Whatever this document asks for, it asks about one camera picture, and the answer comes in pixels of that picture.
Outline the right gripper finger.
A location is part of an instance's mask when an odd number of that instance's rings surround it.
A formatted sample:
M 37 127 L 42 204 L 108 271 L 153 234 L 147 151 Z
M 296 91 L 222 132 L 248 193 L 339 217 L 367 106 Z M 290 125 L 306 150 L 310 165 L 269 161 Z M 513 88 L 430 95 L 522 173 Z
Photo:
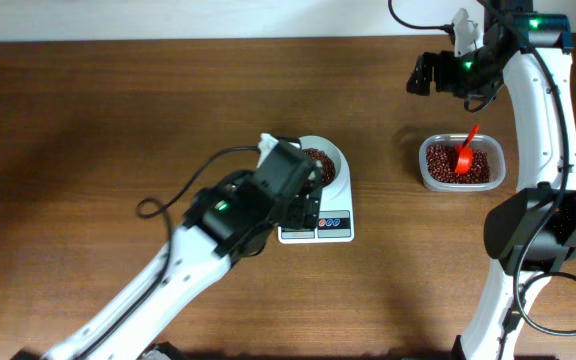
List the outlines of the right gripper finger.
M 417 58 L 413 75 L 417 78 L 433 78 L 434 69 L 439 62 L 437 53 L 425 52 Z
M 432 76 L 428 75 L 425 70 L 416 69 L 411 73 L 410 78 L 406 83 L 405 89 L 410 94 L 429 96 L 431 81 Z

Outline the orange measuring scoop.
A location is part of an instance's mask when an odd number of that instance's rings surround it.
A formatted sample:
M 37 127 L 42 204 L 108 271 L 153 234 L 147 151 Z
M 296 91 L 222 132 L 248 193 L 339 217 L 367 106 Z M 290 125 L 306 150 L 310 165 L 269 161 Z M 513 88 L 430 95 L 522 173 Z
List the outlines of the orange measuring scoop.
M 470 147 L 474 137 L 479 132 L 480 125 L 475 124 L 469 134 L 467 135 L 466 139 L 456 147 L 456 165 L 454 172 L 456 174 L 466 174 L 470 171 L 473 162 L 473 149 Z

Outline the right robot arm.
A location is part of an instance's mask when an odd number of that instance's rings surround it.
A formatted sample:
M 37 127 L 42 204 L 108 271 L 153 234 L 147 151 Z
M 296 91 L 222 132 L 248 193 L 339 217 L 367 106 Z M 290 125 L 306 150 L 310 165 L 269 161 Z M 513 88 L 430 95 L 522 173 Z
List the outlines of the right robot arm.
M 563 14 L 529 1 L 487 1 L 484 20 L 460 9 L 444 26 L 452 49 L 422 54 L 409 93 L 449 92 L 465 109 L 510 94 L 519 150 L 516 193 L 484 224 L 490 265 L 477 310 L 453 359 L 510 359 L 541 290 L 576 257 L 576 127 L 570 91 L 573 39 Z

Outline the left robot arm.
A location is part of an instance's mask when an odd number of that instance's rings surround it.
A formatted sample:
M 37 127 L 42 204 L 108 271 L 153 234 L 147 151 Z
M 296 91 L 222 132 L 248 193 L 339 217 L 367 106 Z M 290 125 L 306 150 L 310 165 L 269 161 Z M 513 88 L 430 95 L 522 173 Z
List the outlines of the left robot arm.
M 95 317 L 45 353 L 18 359 L 137 359 L 195 297 L 240 260 L 260 254 L 280 225 L 317 223 L 321 171 L 296 138 L 264 133 L 253 170 L 199 191 L 178 226 L 158 204 L 167 240 L 151 262 Z

